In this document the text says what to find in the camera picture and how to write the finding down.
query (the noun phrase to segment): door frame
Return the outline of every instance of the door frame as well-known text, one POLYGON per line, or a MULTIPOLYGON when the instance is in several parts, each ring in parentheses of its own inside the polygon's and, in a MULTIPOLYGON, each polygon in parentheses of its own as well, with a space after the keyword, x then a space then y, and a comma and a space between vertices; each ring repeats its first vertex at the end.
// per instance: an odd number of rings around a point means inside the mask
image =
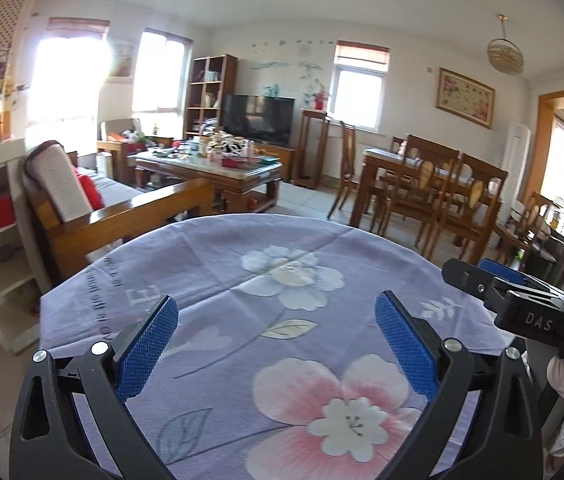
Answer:
POLYGON ((526 171, 524 190, 519 196, 519 200, 524 203, 534 192, 540 193, 542 189, 546 163, 549 158, 555 111, 560 108, 564 108, 564 90, 540 95, 538 98, 536 134, 526 171))

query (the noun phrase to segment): framed picture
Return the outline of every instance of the framed picture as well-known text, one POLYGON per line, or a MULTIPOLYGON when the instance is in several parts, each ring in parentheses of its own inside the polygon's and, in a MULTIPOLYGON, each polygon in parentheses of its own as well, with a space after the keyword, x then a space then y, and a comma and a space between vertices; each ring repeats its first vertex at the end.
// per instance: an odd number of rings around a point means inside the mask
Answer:
POLYGON ((135 46, 127 41, 113 41, 111 43, 111 70, 108 73, 110 82, 132 82, 132 56, 135 46))
POLYGON ((436 107, 491 129, 495 90, 475 79, 440 68, 436 107))

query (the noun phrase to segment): ceiling light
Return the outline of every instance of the ceiling light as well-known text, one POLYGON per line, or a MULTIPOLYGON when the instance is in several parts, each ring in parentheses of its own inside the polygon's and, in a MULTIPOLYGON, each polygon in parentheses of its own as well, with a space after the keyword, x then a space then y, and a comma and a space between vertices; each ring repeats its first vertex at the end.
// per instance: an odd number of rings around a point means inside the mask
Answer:
POLYGON ((502 22, 502 37, 492 40, 486 48, 489 62, 499 72, 508 75, 520 75, 524 72, 524 56, 514 43, 507 40, 507 31, 504 24, 508 21, 508 18, 503 14, 498 14, 498 19, 502 22))

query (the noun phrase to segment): flat screen tv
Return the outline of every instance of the flat screen tv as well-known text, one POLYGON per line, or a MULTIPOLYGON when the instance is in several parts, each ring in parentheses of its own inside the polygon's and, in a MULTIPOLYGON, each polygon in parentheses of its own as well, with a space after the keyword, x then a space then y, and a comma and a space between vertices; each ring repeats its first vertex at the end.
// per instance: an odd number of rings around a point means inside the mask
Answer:
POLYGON ((222 126, 234 136, 288 146, 294 104, 286 97, 227 95, 222 126))

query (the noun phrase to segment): purple tablecloth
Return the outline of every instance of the purple tablecloth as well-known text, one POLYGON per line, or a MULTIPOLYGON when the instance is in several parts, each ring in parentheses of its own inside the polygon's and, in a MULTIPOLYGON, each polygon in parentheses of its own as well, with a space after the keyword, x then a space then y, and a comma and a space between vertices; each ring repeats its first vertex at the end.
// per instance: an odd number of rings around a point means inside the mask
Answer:
MULTIPOLYGON (((413 251, 264 214, 173 224, 114 250, 42 298, 40 346, 81 354, 169 294, 178 328, 127 407, 178 480, 372 480, 426 405, 375 323, 384 290, 441 338, 480 352, 505 346, 482 304, 413 251)), ((453 462, 475 402, 438 469, 453 462)))

